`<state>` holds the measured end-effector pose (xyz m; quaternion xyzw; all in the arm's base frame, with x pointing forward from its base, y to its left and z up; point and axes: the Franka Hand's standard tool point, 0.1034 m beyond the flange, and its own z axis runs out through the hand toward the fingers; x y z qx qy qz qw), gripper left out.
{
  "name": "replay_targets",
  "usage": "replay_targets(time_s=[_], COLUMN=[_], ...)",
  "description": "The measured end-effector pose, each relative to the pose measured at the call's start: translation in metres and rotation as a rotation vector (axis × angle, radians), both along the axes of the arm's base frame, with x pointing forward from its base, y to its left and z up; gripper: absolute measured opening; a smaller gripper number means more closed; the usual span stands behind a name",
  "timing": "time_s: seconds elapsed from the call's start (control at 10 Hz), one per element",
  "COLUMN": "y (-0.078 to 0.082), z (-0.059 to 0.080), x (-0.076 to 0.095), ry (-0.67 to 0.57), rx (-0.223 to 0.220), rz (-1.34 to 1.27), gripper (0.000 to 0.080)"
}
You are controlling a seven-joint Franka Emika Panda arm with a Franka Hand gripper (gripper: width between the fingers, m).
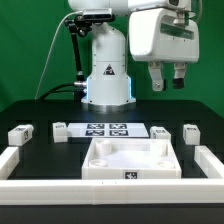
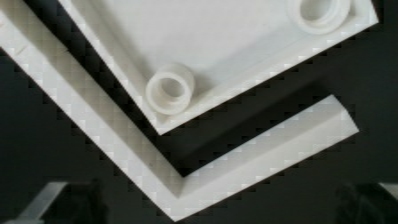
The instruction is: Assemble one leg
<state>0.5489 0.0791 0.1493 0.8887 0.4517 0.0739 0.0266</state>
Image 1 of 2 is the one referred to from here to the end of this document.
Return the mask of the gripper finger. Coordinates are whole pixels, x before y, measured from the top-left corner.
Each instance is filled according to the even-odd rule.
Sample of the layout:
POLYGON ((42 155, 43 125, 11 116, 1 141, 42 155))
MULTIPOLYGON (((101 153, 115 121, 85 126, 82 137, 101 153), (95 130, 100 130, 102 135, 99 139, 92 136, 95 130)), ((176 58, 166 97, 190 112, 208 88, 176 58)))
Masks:
POLYGON ((175 63, 174 64, 174 78, 172 80, 174 89, 182 89, 184 87, 184 80, 187 71, 186 63, 175 63))
POLYGON ((155 92, 164 91, 166 89, 166 79, 163 75, 163 63, 159 61, 149 62, 148 70, 152 79, 152 89, 155 92))

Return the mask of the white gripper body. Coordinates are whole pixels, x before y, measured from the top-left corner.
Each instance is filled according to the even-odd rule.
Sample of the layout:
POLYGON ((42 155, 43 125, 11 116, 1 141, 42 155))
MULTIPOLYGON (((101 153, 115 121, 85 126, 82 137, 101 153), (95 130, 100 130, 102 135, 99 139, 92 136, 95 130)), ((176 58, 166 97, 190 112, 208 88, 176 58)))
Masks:
POLYGON ((197 62, 199 33, 190 20, 176 26, 174 11, 159 8, 133 12, 129 19, 130 53, 135 61, 197 62))

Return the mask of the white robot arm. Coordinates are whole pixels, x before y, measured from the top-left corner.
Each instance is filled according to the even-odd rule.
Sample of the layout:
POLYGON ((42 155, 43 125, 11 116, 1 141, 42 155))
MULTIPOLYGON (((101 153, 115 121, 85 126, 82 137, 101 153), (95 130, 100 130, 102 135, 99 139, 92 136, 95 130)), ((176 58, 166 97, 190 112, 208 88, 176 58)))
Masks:
POLYGON ((173 87, 184 87, 189 63, 199 59, 198 26, 192 0, 68 0, 79 14, 78 35, 93 34, 92 72, 84 82, 82 104, 100 112, 135 104, 126 54, 148 64, 152 89, 165 89, 162 65, 174 65, 173 87))

